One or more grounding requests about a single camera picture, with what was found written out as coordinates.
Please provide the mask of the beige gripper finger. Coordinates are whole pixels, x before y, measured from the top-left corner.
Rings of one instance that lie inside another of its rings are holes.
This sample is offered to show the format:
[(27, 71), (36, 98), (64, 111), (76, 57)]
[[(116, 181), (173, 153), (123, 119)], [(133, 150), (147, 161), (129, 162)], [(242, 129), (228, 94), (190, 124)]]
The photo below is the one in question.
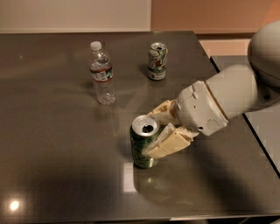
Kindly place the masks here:
[(188, 147), (197, 135), (197, 132), (169, 123), (156, 140), (143, 149), (142, 154), (154, 159), (166, 157)]
[(177, 118), (175, 114), (175, 101), (174, 100), (167, 100), (162, 102), (156, 108), (154, 108), (150, 113), (149, 116), (153, 116), (156, 118), (161, 125), (167, 125), (172, 123), (175, 126), (179, 126), (181, 122)]

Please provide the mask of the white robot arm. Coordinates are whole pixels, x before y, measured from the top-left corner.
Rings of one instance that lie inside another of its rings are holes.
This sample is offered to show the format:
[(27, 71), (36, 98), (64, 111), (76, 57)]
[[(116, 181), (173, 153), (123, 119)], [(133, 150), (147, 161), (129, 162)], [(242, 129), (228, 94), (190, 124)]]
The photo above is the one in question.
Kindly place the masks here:
[(211, 136), (246, 112), (279, 102), (280, 22), (265, 25), (249, 42), (248, 63), (229, 66), (208, 80), (198, 80), (178, 97), (154, 108), (163, 131), (143, 149), (163, 158), (188, 147), (199, 135)]

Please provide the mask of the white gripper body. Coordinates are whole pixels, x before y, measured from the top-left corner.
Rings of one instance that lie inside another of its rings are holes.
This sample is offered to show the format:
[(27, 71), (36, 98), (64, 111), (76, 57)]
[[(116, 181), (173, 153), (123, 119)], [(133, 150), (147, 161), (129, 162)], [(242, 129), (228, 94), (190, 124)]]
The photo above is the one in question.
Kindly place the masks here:
[(180, 123), (193, 133), (211, 136), (228, 125), (226, 115), (204, 81), (183, 89), (174, 110)]

